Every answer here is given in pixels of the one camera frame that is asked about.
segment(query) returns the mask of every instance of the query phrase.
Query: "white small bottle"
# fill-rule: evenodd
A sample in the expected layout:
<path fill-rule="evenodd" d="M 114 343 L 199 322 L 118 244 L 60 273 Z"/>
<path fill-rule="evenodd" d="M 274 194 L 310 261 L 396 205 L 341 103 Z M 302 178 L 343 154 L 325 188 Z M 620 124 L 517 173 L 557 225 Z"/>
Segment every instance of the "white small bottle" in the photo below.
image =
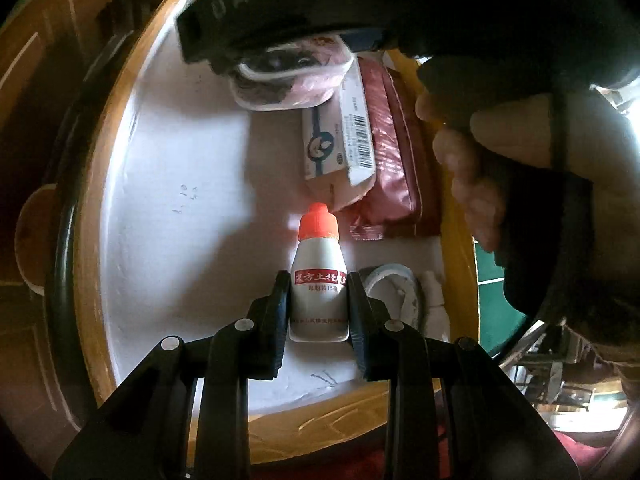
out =
<path fill-rule="evenodd" d="M 347 267 L 338 244 L 338 222 L 314 203 L 300 219 L 291 266 L 289 337 L 298 342 L 338 342 L 349 337 Z"/>
<path fill-rule="evenodd" d="M 431 270 L 426 270 L 420 277 L 427 307 L 426 330 L 424 335 L 430 339 L 439 339 L 449 343 L 451 340 L 449 316 L 444 308 L 442 287 Z"/>

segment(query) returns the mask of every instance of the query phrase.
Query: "blue circular logo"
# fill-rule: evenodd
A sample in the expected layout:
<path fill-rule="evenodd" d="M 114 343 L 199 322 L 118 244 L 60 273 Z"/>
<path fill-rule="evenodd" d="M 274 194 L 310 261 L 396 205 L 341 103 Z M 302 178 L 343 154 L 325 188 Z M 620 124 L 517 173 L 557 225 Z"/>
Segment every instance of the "blue circular logo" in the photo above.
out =
<path fill-rule="evenodd" d="M 329 132 L 314 134 L 306 145 L 306 156 L 314 162 L 322 162 L 334 150 L 334 136 Z"/>

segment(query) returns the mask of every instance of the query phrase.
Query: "barcode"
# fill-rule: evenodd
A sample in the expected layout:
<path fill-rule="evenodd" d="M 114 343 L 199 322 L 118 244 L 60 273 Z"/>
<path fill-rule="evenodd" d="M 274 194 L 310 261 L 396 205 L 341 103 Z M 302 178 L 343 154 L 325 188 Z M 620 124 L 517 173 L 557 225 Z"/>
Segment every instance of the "barcode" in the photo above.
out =
<path fill-rule="evenodd" d="M 370 135 L 367 131 L 367 121 L 364 117 L 354 115 L 353 126 L 356 131 L 356 147 L 360 165 L 364 168 L 373 168 L 373 154 L 371 153 Z"/>

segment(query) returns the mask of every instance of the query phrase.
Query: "orange round object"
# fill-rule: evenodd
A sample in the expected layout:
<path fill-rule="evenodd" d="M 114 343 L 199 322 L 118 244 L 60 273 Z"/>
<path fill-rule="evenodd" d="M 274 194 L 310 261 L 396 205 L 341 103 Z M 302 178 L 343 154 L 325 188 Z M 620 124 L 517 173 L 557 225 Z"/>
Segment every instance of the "orange round object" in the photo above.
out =
<path fill-rule="evenodd" d="M 338 221 L 334 215 L 329 213 L 326 204 L 315 202 L 309 206 L 309 211 L 302 215 L 298 229 L 298 240 L 301 242 L 308 238 L 340 239 Z"/>

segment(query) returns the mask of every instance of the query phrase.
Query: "screw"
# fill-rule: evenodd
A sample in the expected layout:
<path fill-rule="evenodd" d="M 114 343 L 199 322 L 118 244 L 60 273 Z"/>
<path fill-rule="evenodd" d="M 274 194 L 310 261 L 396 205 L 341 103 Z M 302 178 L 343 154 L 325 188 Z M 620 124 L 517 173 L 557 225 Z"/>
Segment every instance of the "screw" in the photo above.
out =
<path fill-rule="evenodd" d="M 160 346 L 162 350 L 175 350 L 176 348 L 178 348 L 178 346 L 180 346 L 180 340 L 175 335 L 171 335 L 162 339 Z"/>
<path fill-rule="evenodd" d="M 476 348 L 476 342 L 470 337 L 461 337 L 460 341 L 458 341 L 458 346 L 465 351 L 469 351 Z"/>
<path fill-rule="evenodd" d="M 254 322 L 247 317 L 243 317 L 242 319 L 238 319 L 238 321 L 236 321 L 234 327 L 236 327 L 236 330 L 240 332 L 246 332 L 247 330 L 251 330 L 254 327 Z"/>
<path fill-rule="evenodd" d="M 404 328 L 404 323 L 399 319 L 389 319 L 385 322 L 385 328 L 389 332 L 400 332 Z"/>

